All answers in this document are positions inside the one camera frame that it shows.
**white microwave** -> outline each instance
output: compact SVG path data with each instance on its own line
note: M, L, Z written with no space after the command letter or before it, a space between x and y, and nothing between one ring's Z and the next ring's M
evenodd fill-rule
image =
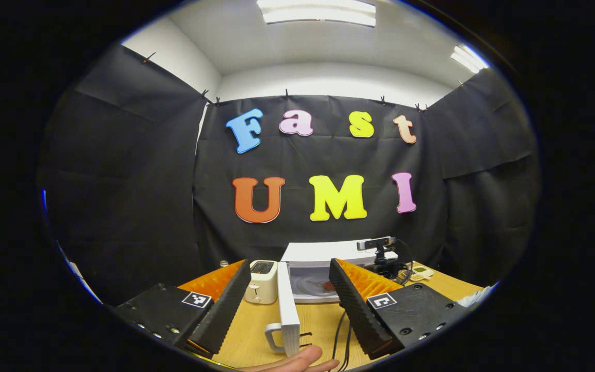
M329 283L330 261L342 259L352 264L368 266L375 261L375 250L357 250L357 242L289 243L282 262L286 262L293 299L296 303L338 302L337 292ZM395 252L385 252L387 259L398 258Z

